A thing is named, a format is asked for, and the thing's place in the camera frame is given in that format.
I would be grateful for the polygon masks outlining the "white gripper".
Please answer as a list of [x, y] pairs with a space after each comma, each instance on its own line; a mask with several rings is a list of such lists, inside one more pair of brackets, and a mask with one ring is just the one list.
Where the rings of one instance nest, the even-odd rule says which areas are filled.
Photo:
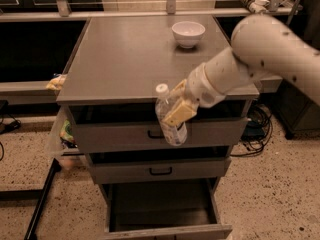
[[209, 82], [205, 64], [200, 64], [171, 91], [171, 98], [179, 98], [162, 119], [169, 126], [177, 126], [197, 115], [198, 107], [211, 108], [225, 99]]

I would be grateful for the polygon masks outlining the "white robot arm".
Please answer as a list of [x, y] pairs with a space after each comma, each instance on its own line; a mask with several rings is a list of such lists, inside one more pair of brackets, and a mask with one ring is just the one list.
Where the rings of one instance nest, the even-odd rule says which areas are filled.
[[269, 74], [282, 77], [320, 104], [320, 51], [279, 20], [252, 14], [236, 25], [229, 47], [176, 86], [178, 100], [162, 121], [179, 125], [193, 118], [199, 108], [211, 108], [232, 90]]

